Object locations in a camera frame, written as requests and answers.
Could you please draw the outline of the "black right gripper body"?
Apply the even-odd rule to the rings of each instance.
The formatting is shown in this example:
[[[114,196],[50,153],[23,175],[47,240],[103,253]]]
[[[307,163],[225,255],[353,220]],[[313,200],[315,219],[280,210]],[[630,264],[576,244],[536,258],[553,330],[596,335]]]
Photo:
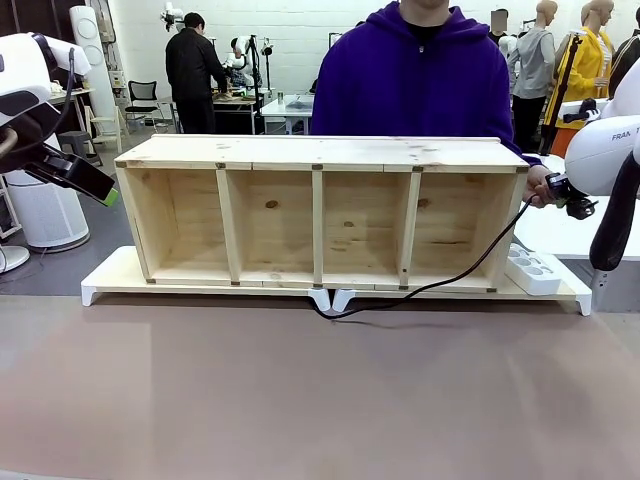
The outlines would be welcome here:
[[[588,197],[576,197],[567,201],[567,215],[577,220],[585,220],[595,214],[598,201]]]

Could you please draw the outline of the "person's left hand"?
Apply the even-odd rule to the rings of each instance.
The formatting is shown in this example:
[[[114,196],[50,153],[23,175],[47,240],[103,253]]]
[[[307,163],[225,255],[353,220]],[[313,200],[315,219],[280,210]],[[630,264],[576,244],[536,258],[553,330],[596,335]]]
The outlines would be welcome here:
[[[531,201],[536,208],[544,208],[555,202],[547,183],[547,176],[552,172],[542,165],[529,168],[522,200]]]

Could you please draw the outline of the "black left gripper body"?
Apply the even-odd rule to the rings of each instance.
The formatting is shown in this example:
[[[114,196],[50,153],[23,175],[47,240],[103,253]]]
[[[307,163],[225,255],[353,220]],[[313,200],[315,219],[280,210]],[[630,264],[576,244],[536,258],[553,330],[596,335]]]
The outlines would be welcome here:
[[[26,162],[22,170],[43,183],[58,186],[71,186],[66,175],[74,165],[75,155],[60,151],[47,144],[34,147],[27,151]]]

